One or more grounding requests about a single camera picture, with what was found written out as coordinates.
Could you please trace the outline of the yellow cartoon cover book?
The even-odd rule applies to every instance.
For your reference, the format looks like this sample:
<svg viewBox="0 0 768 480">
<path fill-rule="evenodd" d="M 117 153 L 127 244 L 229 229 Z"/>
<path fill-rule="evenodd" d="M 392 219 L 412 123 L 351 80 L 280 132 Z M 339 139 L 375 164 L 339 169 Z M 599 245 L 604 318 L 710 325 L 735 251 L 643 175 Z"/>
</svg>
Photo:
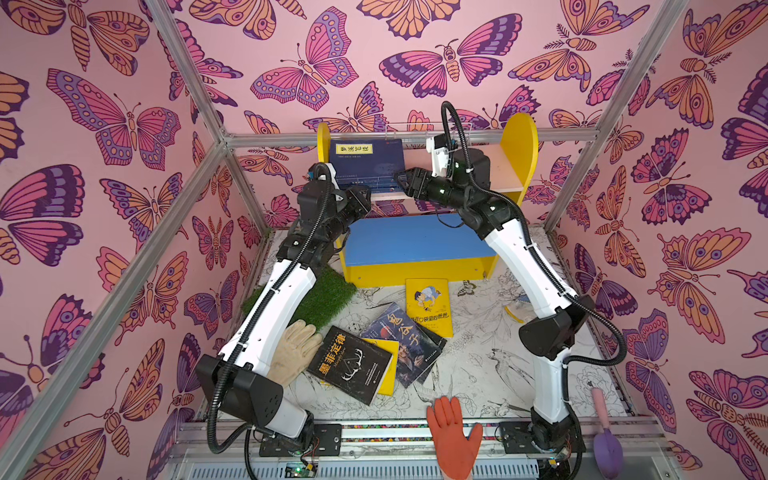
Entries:
<svg viewBox="0 0 768 480">
<path fill-rule="evenodd" d="M 454 328 L 447 279 L 411 278 L 405 281 L 406 313 L 429 331 L 452 338 Z"/>
</svg>

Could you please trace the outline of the dark purple cover book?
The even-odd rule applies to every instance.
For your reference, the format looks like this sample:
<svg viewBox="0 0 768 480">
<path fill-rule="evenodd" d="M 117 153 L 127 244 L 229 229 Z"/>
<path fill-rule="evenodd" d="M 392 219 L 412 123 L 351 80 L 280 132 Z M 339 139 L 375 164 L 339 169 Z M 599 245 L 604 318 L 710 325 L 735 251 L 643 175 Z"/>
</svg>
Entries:
<svg viewBox="0 0 768 480">
<path fill-rule="evenodd" d="M 396 303 L 382 310 L 362 332 L 364 339 L 396 341 L 396 378 L 404 388 L 423 383 L 442 354 L 447 340 L 416 321 Z"/>
</svg>

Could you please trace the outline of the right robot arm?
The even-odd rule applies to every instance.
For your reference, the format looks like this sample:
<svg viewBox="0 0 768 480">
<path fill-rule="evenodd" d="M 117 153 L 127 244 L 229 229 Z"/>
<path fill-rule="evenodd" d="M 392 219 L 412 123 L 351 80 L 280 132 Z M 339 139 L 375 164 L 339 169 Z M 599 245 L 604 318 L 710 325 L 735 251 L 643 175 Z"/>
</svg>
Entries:
<svg viewBox="0 0 768 480">
<path fill-rule="evenodd" d="M 490 188 L 490 161 L 479 149 L 468 148 L 446 134 L 427 139 L 431 169 L 413 167 L 396 173 L 403 192 L 418 200 L 454 209 L 464 226 L 472 229 L 504 261 L 527 295 L 535 319 L 525 323 L 519 337 L 534 357 L 535 394 L 531 412 L 533 432 L 553 440 L 577 426 L 570 407 L 567 368 L 572 363 L 615 366 L 628 348 L 621 332 L 599 314 L 594 302 L 580 296 L 554 270 L 533 241 L 521 208 Z M 586 317 L 607 327 L 618 349 L 603 360 L 574 355 L 574 337 Z"/>
</svg>

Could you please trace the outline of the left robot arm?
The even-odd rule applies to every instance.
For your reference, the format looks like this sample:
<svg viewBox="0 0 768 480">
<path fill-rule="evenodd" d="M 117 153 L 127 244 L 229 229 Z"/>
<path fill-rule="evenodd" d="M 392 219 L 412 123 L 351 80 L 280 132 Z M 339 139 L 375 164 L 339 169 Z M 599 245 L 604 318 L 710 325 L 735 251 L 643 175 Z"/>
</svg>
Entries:
<svg viewBox="0 0 768 480">
<path fill-rule="evenodd" d="M 300 218 L 280 244 L 272 274 L 233 337 L 195 372 L 208 401 L 207 442 L 219 454 L 249 429 L 306 448 L 313 417 L 285 399 L 268 374 L 289 321 L 335 254 L 337 239 L 371 210 L 364 185 L 341 189 L 330 163 L 316 163 L 298 196 Z"/>
</svg>

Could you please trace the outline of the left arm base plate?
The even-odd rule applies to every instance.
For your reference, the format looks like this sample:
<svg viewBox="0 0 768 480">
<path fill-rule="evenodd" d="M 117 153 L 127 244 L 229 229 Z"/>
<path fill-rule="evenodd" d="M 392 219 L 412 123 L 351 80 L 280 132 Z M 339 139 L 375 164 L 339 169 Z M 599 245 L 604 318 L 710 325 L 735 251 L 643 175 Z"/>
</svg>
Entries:
<svg viewBox="0 0 768 480">
<path fill-rule="evenodd" d="M 259 446 L 259 456 L 269 457 L 338 457 L 341 453 L 341 424 L 311 424 L 297 438 L 281 434 L 266 437 Z"/>
</svg>

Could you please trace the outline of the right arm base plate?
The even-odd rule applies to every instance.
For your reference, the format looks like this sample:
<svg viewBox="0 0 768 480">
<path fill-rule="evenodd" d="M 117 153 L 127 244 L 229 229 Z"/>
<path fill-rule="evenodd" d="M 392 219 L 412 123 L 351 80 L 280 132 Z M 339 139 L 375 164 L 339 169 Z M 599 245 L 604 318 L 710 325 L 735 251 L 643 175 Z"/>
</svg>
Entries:
<svg viewBox="0 0 768 480">
<path fill-rule="evenodd" d="M 553 446 L 539 446 L 533 435 L 532 423 L 525 418 L 500 422 L 495 436 L 506 454 L 527 455 L 531 458 L 565 458 L 586 452 L 584 441 L 575 440 L 571 432 L 566 433 L 564 439 L 557 440 Z"/>
</svg>

